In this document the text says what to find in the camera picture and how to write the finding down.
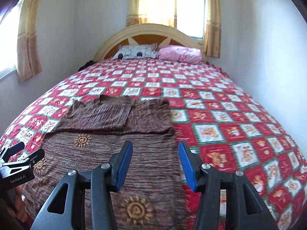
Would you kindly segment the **brown knitted sweater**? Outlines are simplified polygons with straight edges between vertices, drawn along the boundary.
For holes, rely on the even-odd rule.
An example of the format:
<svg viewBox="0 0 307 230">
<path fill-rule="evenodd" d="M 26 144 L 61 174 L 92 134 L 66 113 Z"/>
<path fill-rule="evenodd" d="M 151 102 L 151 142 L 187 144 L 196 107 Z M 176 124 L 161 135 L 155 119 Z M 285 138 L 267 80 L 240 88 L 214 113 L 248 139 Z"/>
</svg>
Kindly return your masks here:
<svg viewBox="0 0 307 230">
<path fill-rule="evenodd" d="M 184 229 L 186 205 L 179 183 L 175 129 L 167 99 L 138 101 L 100 96 L 74 101 L 41 143 L 45 157 L 35 177 L 22 186 L 28 214 L 35 218 L 58 182 L 71 169 L 98 167 L 133 145 L 124 186 L 111 194 L 119 229 Z"/>
</svg>

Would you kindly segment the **yellow curtain left of window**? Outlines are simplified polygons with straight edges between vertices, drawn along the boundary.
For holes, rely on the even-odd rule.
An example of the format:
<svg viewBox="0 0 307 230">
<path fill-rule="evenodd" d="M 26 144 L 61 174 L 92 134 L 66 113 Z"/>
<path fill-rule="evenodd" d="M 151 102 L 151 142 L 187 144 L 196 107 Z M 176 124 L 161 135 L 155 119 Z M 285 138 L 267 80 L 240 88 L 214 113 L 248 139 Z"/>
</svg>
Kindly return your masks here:
<svg viewBox="0 0 307 230">
<path fill-rule="evenodd" d="M 162 24 L 177 27 L 177 0 L 129 0 L 126 26 Z"/>
</svg>

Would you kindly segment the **red patchwork bedspread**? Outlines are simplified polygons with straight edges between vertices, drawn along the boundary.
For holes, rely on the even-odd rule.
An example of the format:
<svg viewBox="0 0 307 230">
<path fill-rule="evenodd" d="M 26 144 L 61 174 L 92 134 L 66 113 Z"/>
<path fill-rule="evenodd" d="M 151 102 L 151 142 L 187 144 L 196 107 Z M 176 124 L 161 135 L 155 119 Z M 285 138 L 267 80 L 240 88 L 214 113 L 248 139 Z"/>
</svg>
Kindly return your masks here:
<svg viewBox="0 0 307 230">
<path fill-rule="evenodd" d="M 61 81 L 6 129 L 1 146 L 38 149 L 73 101 L 99 95 L 170 102 L 176 138 L 214 168 L 242 168 L 280 229 L 306 209 L 306 159 L 285 129 L 221 69 L 154 59 L 106 59 Z"/>
</svg>

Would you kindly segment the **cream arched headboard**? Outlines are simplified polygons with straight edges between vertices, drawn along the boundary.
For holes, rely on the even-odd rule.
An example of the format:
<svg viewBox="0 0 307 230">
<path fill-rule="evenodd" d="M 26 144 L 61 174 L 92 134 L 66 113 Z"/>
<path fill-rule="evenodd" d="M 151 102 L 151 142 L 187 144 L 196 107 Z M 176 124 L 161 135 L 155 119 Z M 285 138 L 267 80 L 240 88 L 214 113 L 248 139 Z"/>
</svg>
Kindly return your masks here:
<svg viewBox="0 0 307 230">
<path fill-rule="evenodd" d="M 100 47 L 93 61 L 98 62 L 111 58 L 119 45 L 158 44 L 158 49 L 167 45 L 180 45 L 190 48 L 202 49 L 202 46 L 193 38 L 187 36 L 176 28 L 161 24 L 135 24 L 120 30 L 109 38 Z"/>
</svg>

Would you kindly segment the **white patterned pillow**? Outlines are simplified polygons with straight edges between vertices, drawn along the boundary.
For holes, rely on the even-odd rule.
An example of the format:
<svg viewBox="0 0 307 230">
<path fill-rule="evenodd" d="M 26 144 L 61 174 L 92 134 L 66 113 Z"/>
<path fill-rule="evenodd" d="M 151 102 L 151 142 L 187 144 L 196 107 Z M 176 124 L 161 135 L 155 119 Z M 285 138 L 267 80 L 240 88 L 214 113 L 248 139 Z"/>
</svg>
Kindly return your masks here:
<svg viewBox="0 0 307 230">
<path fill-rule="evenodd" d="M 158 44 L 120 45 L 112 60 L 146 59 L 157 57 Z"/>
</svg>

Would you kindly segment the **side window yellow curtain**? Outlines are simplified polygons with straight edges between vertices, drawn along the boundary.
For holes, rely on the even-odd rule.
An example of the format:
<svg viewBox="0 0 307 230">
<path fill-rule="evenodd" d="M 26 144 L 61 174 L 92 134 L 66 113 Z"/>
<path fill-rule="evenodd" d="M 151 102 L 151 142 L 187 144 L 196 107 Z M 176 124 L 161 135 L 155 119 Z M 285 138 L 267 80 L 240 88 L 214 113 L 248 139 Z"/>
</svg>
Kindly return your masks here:
<svg viewBox="0 0 307 230">
<path fill-rule="evenodd" d="M 37 47 L 36 21 L 40 0 L 23 0 L 17 40 L 17 75 L 20 82 L 42 72 Z"/>
</svg>

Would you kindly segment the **yellow curtain right of window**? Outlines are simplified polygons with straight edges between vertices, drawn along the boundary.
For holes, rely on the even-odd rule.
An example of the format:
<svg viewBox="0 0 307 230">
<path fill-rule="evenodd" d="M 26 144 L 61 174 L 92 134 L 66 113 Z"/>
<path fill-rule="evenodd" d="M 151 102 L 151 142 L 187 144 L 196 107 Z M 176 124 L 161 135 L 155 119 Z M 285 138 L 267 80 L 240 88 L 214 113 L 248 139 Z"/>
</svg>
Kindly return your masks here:
<svg viewBox="0 0 307 230">
<path fill-rule="evenodd" d="M 221 52 L 221 7 L 220 0 L 206 0 L 207 23 L 204 52 L 206 56 L 220 58 Z"/>
</svg>

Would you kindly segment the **yellow curtain of window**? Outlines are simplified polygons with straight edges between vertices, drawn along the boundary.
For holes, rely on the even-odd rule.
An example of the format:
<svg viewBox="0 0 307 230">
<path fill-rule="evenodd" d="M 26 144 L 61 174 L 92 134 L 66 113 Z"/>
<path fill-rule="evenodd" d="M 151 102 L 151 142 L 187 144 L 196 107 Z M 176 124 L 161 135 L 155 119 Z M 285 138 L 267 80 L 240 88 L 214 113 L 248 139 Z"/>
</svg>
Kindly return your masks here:
<svg viewBox="0 0 307 230">
<path fill-rule="evenodd" d="M 177 27 L 177 0 L 129 0 L 126 26 L 162 24 Z"/>
<path fill-rule="evenodd" d="M 220 0 L 206 0 L 207 23 L 204 52 L 206 56 L 220 58 L 221 52 L 221 7 Z"/>
</svg>

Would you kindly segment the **pink pillow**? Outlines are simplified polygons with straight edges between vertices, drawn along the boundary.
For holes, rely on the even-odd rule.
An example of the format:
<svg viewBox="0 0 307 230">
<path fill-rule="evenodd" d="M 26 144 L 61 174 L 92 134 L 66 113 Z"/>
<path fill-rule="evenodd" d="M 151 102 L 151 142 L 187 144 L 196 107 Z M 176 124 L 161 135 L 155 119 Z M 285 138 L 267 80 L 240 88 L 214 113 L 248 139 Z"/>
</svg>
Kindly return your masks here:
<svg viewBox="0 0 307 230">
<path fill-rule="evenodd" d="M 168 45 L 158 51 L 159 60 L 185 62 L 190 64 L 202 63 L 202 52 L 198 48 L 178 45 Z"/>
</svg>

